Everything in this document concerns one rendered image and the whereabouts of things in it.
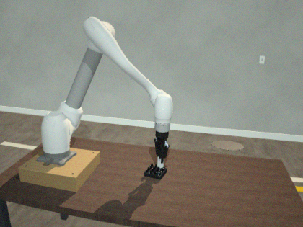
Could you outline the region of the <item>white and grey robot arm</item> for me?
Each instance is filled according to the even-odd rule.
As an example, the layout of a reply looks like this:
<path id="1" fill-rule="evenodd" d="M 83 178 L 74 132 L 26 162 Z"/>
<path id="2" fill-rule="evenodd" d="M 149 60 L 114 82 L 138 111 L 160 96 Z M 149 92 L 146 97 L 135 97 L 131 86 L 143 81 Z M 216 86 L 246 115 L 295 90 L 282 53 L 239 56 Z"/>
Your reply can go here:
<path id="1" fill-rule="evenodd" d="M 69 148 L 71 135 L 76 131 L 77 124 L 80 124 L 83 113 L 81 105 L 103 54 L 148 92 L 154 107 L 154 129 L 159 133 L 170 131 L 173 111 L 171 96 L 157 89 L 125 57 L 114 38 L 113 26 L 95 17 L 89 17 L 83 22 L 82 27 L 88 37 L 88 48 L 69 95 L 66 101 L 60 103 L 57 111 L 49 112 L 42 121 L 43 155 L 37 158 L 37 162 L 43 162 L 46 166 L 49 164 L 64 166 L 77 155 L 76 151 L 70 151 Z"/>

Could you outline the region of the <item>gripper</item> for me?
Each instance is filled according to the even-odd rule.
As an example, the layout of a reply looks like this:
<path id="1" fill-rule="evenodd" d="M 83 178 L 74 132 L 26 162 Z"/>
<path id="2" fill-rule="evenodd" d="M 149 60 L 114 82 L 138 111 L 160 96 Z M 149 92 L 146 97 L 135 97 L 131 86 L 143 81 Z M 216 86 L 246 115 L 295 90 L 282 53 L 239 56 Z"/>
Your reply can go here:
<path id="1" fill-rule="evenodd" d="M 154 142 L 155 142 L 156 155 L 158 156 L 157 167 L 159 167 L 159 168 L 163 168 L 164 158 L 166 158 L 168 148 L 170 147 L 170 145 L 167 145 L 168 135 L 169 135 L 169 132 L 159 133 L 156 131 L 157 138 L 154 139 Z"/>

